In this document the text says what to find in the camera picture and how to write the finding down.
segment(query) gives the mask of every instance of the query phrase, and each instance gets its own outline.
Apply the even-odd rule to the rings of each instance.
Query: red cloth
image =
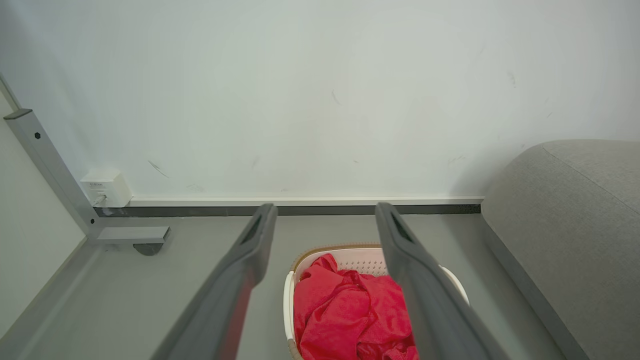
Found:
[[[338,271],[327,254],[302,273],[293,297],[305,360],[418,360],[402,290],[391,276]]]

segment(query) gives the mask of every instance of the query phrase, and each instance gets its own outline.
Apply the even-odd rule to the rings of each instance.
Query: fabric upholstery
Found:
[[[548,303],[528,297],[569,359],[584,357],[575,343],[591,360],[640,358],[639,209],[640,143],[607,140],[525,151],[482,203],[483,218]]]

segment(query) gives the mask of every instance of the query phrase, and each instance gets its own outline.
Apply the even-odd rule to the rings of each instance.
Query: wall outlet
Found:
[[[115,169],[92,170],[80,183],[94,202],[101,195],[107,199],[95,205],[96,208],[124,208],[131,200],[131,190],[124,181],[124,176]]]

